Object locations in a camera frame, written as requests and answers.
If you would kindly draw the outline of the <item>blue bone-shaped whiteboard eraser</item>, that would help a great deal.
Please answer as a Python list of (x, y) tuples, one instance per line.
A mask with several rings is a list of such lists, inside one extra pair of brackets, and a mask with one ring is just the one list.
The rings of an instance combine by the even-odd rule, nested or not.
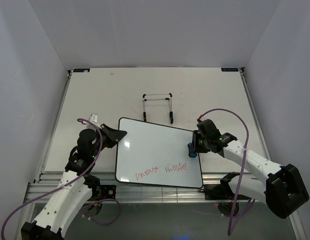
[(192, 145), (191, 142), (188, 143), (187, 147), (188, 147), (188, 156), (189, 156), (190, 158), (195, 158), (195, 157), (197, 157), (198, 154), (194, 151), (193, 145)]

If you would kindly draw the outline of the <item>white whiteboard black frame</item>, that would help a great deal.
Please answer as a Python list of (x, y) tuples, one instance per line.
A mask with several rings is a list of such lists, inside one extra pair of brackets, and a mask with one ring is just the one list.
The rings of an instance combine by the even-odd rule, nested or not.
[(190, 130), (122, 117), (126, 131), (116, 151), (115, 179), (123, 184), (200, 189), (200, 158), (190, 158)]

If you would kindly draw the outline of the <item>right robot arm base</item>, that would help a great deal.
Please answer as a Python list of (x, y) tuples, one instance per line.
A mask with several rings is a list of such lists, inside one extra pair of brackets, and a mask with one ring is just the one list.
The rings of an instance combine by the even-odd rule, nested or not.
[(234, 203), (234, 192), (229, 187), (230, 180), (238, 177), (238, 172), (230, 172), (225, 175), (218, 184), (205, 184), (198, 192), (203, 193), (205, 200), (227, 200), (228, 202), (218, 202), (217, 208), (219, 212), (230, 217), (231, 209)]

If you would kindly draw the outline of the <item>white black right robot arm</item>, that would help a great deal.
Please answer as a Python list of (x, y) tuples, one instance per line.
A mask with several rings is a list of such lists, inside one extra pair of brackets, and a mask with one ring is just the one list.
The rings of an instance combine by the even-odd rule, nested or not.
[(238, 172), (225, 175), (218, 185), (207, 193), (216, 198), (231, 199), (245, 196), (265, 203), (278, 217), (285, 219), (305, 204), (310, 196), (302, 176), (292, 164), (272, 162), (244, 145), (232, 134), (221, 134), (212, 120), (199, 120), (188, 145), (189, 156), (215, 153), (244, 167), (252, 178)]

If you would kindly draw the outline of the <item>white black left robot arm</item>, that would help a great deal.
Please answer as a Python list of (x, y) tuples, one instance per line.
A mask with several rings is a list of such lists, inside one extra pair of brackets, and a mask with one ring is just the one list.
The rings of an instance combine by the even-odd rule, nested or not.
[(23, 240), (62, 240), (75, 216), (82, 210), (115, 202), (107, 196), (107, 188), (91, 175), (101, 151), (113, 148), (127, 135), (124, 130), (92, 123), (79, 133), (77, 145), (71, 150), (65, 171), (50, 199), (32, 222), (21, 228)]

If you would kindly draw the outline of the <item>metal whiteboard stand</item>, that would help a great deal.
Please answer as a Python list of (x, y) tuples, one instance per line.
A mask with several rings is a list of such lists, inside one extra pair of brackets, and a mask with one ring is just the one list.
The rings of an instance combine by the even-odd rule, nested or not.
[(142, 102), (143, 102), (143, 121), (147, 122), (147, 111), (146, 107), (150, 106), (163, 106), (167, 105), (169, 108), (169, 121), (172, 125), (174, 123), (174, 115), (172, 110), (172, 93), (151, 93), (142, 95)]

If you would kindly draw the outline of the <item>blue label right corner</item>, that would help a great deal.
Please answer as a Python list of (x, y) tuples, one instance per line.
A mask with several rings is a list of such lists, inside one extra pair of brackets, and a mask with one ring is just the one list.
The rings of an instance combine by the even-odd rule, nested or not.
[(222, 72), (238, 72), (239, 69), (238, 68), (234, 68), (234, 67), (222, 67), (221, 71)]

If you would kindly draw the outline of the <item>blue label corner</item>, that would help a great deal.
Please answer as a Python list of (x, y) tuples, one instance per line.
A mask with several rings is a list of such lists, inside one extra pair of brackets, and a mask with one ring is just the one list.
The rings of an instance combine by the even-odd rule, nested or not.
[(238, 72), (239, 69), (238, 68), (234, 68), (234, 67), (222, 67), (221, 71), (222, 72)]
[(75, 68), (73, 72), (74, 73), (89, 73), (90, 69), (89, 68)]

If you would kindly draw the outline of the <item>blue label left corner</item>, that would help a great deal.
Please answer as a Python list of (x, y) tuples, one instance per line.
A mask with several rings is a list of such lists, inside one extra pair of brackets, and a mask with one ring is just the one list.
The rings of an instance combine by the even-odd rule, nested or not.
[(90, 69), (89, 68), (75, 68), (73, 72), (74, 73), (89, 73)]

